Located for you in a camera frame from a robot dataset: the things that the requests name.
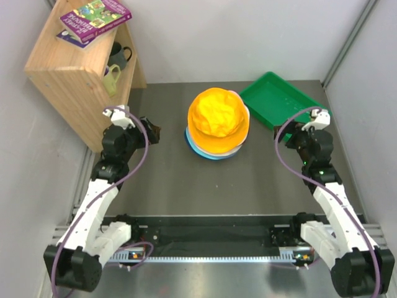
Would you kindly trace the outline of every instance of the wooden bookshelf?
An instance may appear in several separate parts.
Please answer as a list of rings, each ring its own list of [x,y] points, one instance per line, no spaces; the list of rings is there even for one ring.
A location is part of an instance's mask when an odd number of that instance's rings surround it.
[[[63,30],[59,17],[89,0],[57,0],[29,56],[25,73],[51,105],[93,152],[102,149],[102,132],[110,120],[106,106],[127,104],[131,88],[145,88],[146,80],[127,24],[82,51],[55,36]],[[109,97],[102,78],[114,41],[133,50],[117,81],[117,94]]]

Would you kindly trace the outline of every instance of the purple book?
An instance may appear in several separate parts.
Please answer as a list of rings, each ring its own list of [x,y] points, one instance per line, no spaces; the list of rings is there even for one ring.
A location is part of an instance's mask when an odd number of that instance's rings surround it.
[[[95,39],[90,39],[87,42],[81,43],[81,42],[79,42],[76,39],[76,37],[74,37],[74,35],[71,35],[69,33],[69,31],[67,31],[67,30],[64,30],[64,31],[58,33],[56,35],[56,37],[58,37],[58,38],[60,38],[62,40],[65,40],[65,41],[71,43],[72,45],[76,45],[76,46],[78,46],[79,48],[82,48],[82,49],[85,49],[86,47],[88,47],[88,45],[90,45],[91,42],[93,42],[95,40]]]
[[[116,0],[95,0],[63,15],[60,20],[66,30],[80,43],[93,40],[131,19],[132,14]]]

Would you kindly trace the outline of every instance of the black mug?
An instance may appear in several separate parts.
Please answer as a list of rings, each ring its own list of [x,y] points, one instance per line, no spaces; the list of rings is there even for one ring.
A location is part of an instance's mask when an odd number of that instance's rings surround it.
[[[124,56],[124,51],[129,50],[130,56],[126,59]],[[127,62],[130,61],[132,57],[132,50],[130,47],[122,47],[118,42],[113,43],[112,51],[110,52],[109,60],[107,64],[113,65],[117,64],[121,70],[127,66]]]

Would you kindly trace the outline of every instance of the yellow bucket hat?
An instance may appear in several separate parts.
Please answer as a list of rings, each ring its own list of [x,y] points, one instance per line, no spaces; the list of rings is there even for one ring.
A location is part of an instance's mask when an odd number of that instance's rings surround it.
[[[187,127],[197,146],[210,153],[226,153],[244,142],[249,115],[237,93],[210,88],[190,105]]]

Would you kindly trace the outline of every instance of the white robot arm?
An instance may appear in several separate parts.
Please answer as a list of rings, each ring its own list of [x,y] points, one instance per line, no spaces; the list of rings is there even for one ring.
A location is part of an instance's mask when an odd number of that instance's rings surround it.
[[[128,111],[128,106],[119,106]],[[117,196],[122,184],[97,196],[124,178],[128,172],[128,161],[136,149],[145,146],[143,134],[124,111],[106,110],[112,125],[105,129],[102,139],[103,151],[100,160],[92,170],[88,190],[82,204],[65,234],[56,245],[49,245],[44,252],[44,260],[49,275],[60,243],[64,243],[56,267],[56,284],[59,286],[93,291],[99,283],[102,268],[112,255],[126,242],[137,242],[140,229],[136,222],[126,215],[116,217],[109,228],[97,236],[106,210]],[[149,144],[159,142],[159,127],[147,118],[140,119]],[[67,239],[69,230],[73,231]]]
[[[341,297],[362,296],[374,291],[375,268],[371,247],[380,267],[380,293],[383,294],[391,279],[394,257],[390,250],[381,250],[365,231],[347,198],[342,179],[331,164],[332,135],[323,130],[331,121],[328,111],[315,109],[310,116],[311,121],[307,124],[291,121],[279,140],[286,133],[291,134],[285,145],[298,152],[303,162],[301,177],[316,183],[304,179],[334,233],[330,234],[317,216],[306,213],[294,216],[292,233],[313,247],[324,260]]]

